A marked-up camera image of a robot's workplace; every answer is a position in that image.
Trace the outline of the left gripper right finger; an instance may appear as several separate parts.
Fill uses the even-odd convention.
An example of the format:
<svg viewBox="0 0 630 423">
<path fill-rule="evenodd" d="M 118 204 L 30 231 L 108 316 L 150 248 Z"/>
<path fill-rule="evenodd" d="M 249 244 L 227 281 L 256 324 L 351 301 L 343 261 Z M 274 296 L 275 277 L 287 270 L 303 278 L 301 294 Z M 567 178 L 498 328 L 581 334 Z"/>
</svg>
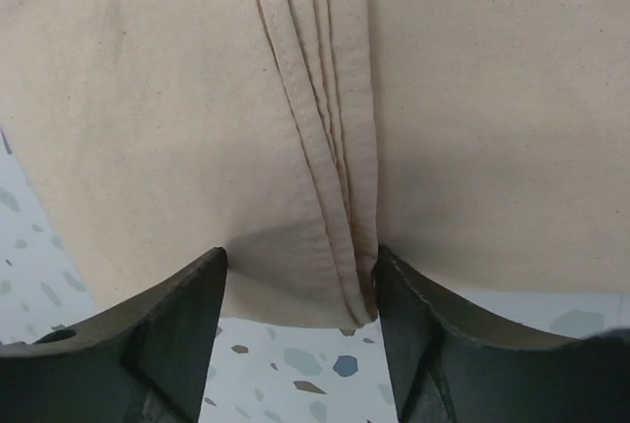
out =
<svg viewBox="0 0 630 423">
<path fill-rule="evenodd" d="M 628 330 L 572 338 L 527 327 L 385 246 L 372 277 L 399 421 L 628 421 Z"/>
</svg>

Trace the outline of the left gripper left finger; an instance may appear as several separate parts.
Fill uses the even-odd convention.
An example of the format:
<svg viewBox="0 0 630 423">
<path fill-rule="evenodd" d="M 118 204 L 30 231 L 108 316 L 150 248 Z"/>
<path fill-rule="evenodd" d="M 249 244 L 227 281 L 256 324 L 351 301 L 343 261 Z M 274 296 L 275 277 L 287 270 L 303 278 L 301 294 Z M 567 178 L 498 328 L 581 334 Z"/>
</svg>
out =
<svg viewBox="0 0 630 423">
<path fill-rule="evenodd" d="M 214 248 L 87 320 L 2 345 L 2 421 L 198 421 L 226 275 Z"/>
</svg>

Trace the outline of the beige cloth wrap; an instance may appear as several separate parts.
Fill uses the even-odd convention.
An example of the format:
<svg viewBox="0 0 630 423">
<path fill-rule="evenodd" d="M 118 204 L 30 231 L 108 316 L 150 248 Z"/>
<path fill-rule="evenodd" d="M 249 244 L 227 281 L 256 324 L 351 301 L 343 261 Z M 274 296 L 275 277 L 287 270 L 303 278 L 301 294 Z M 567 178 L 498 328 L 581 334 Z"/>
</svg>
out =
<svg viewBox="0 0 630 423">
<path fill-rule="evenodd" d="M 225 312 L 629 289 L 629 0 L 1 0 L 1 128 L 94 297 L 213 247 Z"/>
</svg>

